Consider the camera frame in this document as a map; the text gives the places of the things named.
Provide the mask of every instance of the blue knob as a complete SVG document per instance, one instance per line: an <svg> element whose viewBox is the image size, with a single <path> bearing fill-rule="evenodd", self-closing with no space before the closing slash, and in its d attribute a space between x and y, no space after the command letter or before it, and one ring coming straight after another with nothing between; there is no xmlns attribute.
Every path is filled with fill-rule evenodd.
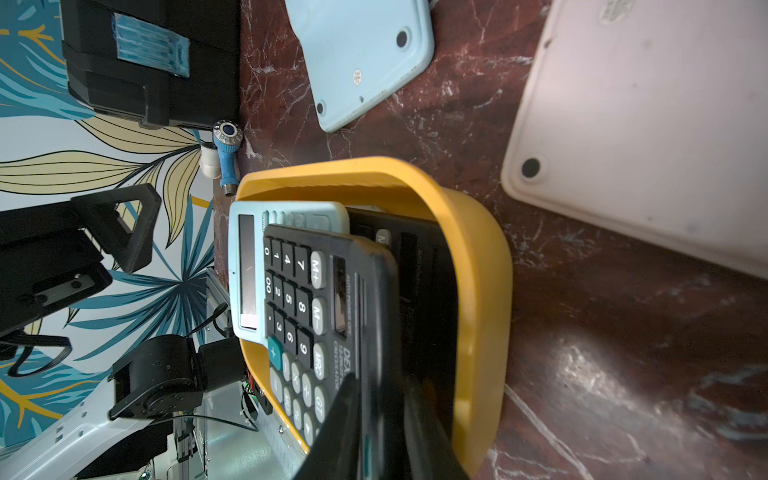
<svg viewBox="0 0 768 480"><path fill-rule="evenodd" d="M240 149L243 142L243 131L228 120L218 121L214 125L214 144L219 150L219 162L221 163L221 182L228 197L237 192L237 177L235 176L235 152Z"/></svg>

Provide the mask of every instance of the calculator button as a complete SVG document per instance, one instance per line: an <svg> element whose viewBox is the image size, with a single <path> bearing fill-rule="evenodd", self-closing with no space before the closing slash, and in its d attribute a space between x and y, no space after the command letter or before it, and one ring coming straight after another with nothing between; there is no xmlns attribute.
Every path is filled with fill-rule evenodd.
<svg viewBox="0 0 768 480"><path fill-rule="evenodd" d="M283 310L288 316L296 316L296 285L283 282Z"/></svg>
<svg viewBox="0 0 768 480"><path fill-rule="evenodd" d="M301 393L301 374L303 373L298 363L293 362L290 364L290 381L293 385L293 391Z"/></svg>
<svg viewBox="0 0 768 480"><path fill-rule="evenodd" d="M275 338L280 343L286 342L286 316L280 311L275 311Z"/></svg>
<svg viewBox="0 0 768 480"><path fill-rule="evenodd" d="M315 442L315 422L309 412L304 412L304 442L310 447Z"/></svg>
<svg viewBox="0 0 768 480"><path fill-rule="evenodd" d="M299 362L308 369L312 369L312 345L315 343L312 334L307 332L303 328L299 328L296 331L296 339L299 346L296 355L299 357Z"/></svg>
<svg viewBox="0 0 768 480"><path fill-rule="evenodd" d="M275 369L270 368L270 387L278 403L283 403L283 383L280 381L280 374Z"/></svg>
<svg viewBox="0 0 768 480"><path fill-rule="evenodd" d="M310 251L305 247L293 249L293 264L296 266L296 281L309 285L310 283Z"/></svg>
<svg viewBox="0 0 768 480"><path fill-rule="evenodd" d="M301 408L301 402L298 399L293 400L293 426L296 430L301 431L302 420L304 417L304 409Z"/></svg>
<svg viewBox="0 0 768 480"><path fill-rule="evenodd" d="M272 268L280 270L283 258L280 256L280 240L272 239Z"/></svg>
<svg viewBox="0 0 768 480"><path fill-rule="evenodd" d="M264 302L264 322L266 327L266 336L275 334L275 307L272 303Z"/></svg>
<svg viewBox="0 0 768 480"><path fill-rule="evenodd" d="M283 273L293 276L293 245L283 243Z"/></svg>
<svg viewBox="0 0 768 480"><path fill-rule="evenodd" d="M283 352L283 379L290 382L290 364L293 360L288 352Z"/></svg>
<svg viewBox="0 0 768 480"><path fill-rule="evenodd" d="M280 342L275 339L275 337L271 336L268 339L266 339L266 344L268 345L268 351L270 354L270 363L275 366L276 369L282 370L283 369L283 346L280 345Z"/></svg>
<svg viewBox="0 0 768 480"><path fill-rule="evenodd" d="M311 293L303 288L296 289L296 319L301 326L310 326Z"/></svg>
<svg viewBox="0 0 768 480"><path fill-rule="evenodd" d="M315 230L331 230L331 219L325 215L310 215L310 228Z"/></svg>
<svg viewBox="0 0 768 480"><path fill-rule="evenodd" d="M286 346L286 351L291 355L296 355L296 324L291 319L286 319L286 341L283 345Z"/></svg>
<svg viewBox="0 0 768 480"><path fill-rule="evenodd" d="M290 394L290 389L288 387L283 387L283 411L288 415L290 418L291 413L293 412L293 395Z"/></svg>
<svg viewBox="0 0 768 480"><path fill-rule="evenodd" d="M315 343L315 346L312 348L312 353L314 353L315 357L313 362L315 376L317 379L322 380L326 378L326 347L324 347L322 343Z"/></svg>
<svg viewBox="0 0 768 480"><path fill-rule="evenodd" d="M272 239L264 237L264 266L272 265Z"/></svg>
<svg viewBox="0 0 768 480"><path fill-rule="evenodd" d="M376 231L376 241L386 246L392 245L392 233L386 228L382 228Z"/></svg>
<svg viewBox="0 0 768 480"><path fill-rule="evenodd" d="M267 300L274 298L274 285L272 284L272 272L265 272L264 274L264 297Z"/></svg>
<svg viewBox="0 0 768 480"><path fill-rule="evenodd" d="M322 385L315 387L315 416L320 423L326 421L326 390Z"/></svg>
<svg viewBox="0 0 768 480"><path fill-rule="evenodd" d="M273 298L277 308L283 308L283 278L280 276L272 277L272 290L274 290Z"/></svg>
<svg viewBox="0 0 768 480"><path fill-rule="evenodd" d="M318 290L326 285L326 260L321 251L312 252L310 256L310 279Z"/></svg>
<svg viewBox="0 0 768 480"><path fill-rule="evenodd" d="M316 335L323 335L328 331L326 303L319 297L312 299L312 329Z"/></svg>
<svg viewBox="0 0 768 480"><path fill-rule="evenodd" d="M315 390L315 382L312 381L312 377L305 373L301 376L301 396L304 399L304 405L307 407L312 406L312 397Z"/></svg>

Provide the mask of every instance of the blue tape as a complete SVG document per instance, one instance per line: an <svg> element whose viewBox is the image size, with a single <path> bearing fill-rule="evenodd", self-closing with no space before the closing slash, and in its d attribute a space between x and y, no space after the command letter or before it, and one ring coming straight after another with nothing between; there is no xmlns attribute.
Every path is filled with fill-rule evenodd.
<svg viewBox="0 0 768 480"><path fill-rule="evenodd" d="M189 78L189 38L120 13L114 14L112 30L118 59Z"/></svg>

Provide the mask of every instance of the black calculator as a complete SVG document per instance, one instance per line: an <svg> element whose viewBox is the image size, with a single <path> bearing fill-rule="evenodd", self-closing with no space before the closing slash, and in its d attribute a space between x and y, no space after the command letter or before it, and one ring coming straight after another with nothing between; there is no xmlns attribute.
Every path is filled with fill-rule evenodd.
<svg viewBox="0 0 768 480"><path fill-rule="evenodd" d="M311 448L344 377L361 385L359 478L402 473L398 271L380 243L343 233L264 230L270 386Z"/></svg>
<svg viewBox="0 0 768 480"><path fill-rule="evenodd" d="M349 233L375 240L398 264L402 369L422 384L450 438L458 335L453 258L437 222L347 208Z"/></svg>

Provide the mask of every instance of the calculator keypad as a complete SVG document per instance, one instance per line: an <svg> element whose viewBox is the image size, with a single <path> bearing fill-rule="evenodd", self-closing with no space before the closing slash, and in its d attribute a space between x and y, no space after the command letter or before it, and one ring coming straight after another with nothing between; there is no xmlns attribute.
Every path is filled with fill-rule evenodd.
<svg viewBox="0 0 768 480"><path fill-rule="evenodd" d="M298 214L293 219L302 220ZM263 243L267 342L276 346L270 353L270 359L275 359L272 388L293 426L311 446L333 400L323 381L333 378L334 357L320 341L333 330L328 307L333 297L326 285L329 260L322 250L287 239L264 237Z"/></svg>

